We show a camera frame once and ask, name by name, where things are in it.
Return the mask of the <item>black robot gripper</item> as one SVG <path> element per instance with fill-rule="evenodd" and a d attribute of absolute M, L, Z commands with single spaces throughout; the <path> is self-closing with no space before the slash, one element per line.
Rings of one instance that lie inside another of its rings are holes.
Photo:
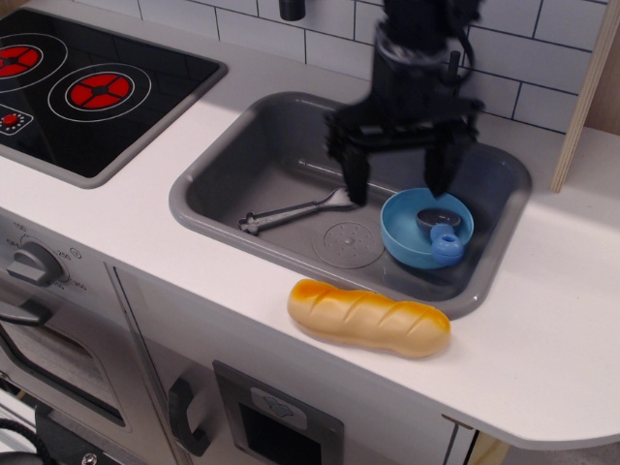
<path fill-rule="evenodd" d="M 468 40 L 453 49 L 474 60 Z M 401 147 L 426 148 L 424 181 L 434 197 L 450 187 L 464 154 L 477 141 L 483 103 L 459 95 L 472 71 L 459 70 L 460 83 L 447 86 L 452 50 L 425 54 L 388 38 L 375 42 L 371 88 L 361 101 L 325 118 L 327 154 L 342 171 L 351 202 L 367 203 L 370 166 L 367 153 Z"/>

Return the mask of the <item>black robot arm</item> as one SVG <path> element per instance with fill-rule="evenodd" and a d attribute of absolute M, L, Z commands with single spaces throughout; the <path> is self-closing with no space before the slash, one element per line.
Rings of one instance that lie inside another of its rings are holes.
<path fill-rule="evenodd" d="M 421 148 L 423 178 L 444 194 L 476 142 L 483 104 L 458 94 L 467 75 L 462 54 L 474 57 L 465 34 L 479 19 L 477 1 L 386 1 L 375 32 L 371 87 L 361 101 L 325 118 L 327 155 L 341 167 L 350 200 L 367 202 L 368 157 Z"/>

